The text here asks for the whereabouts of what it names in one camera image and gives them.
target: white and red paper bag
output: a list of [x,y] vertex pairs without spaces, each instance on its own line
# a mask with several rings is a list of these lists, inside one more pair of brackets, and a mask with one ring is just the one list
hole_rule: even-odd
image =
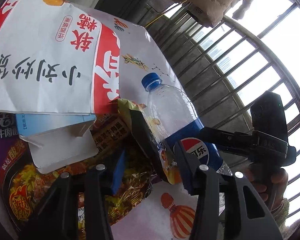
[[119,96],[114,31],[65,0],[0,8],[0,111],[108,113]]

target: pepsi logo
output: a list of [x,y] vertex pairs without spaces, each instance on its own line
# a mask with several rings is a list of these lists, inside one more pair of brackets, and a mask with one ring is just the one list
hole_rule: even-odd
[[198,159],[206,156],[208,157],[207,163],[209,161],[209,151],[207,146],[202,140],[198,138],[184,138],[181,140],[183,147],[185,148],[187,153],[194,154]]

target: finger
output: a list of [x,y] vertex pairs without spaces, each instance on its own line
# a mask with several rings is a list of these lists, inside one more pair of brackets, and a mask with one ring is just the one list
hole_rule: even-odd
[[262,193],[262,192],[265,192],[267,190],[266,185],[263,185],[263,184],[260,184],[260,183],[257,183],[257,182],[251,182],[251,184],[253,185],[253,187],[256,189],[256,191],[258,193]]
[[284,181],[288,181],[288,174],[284,168],[278,170],[278,172],[271,176],[271,182],[274,184],[282,183]]
[[260,195],[260,197],[262,198],[263,201],[267,201],[267,199],[268,199],[268,194],[267,193],[260,193],[259,195]]
[[251,182],[251,181],[254,181],[254,176],[253,176],[253,173],[252,171],[249,169],[249,168],[246,168],[242,171],[242,173],[244,175],[246,175],[246,177],[248,178],[248,180]]

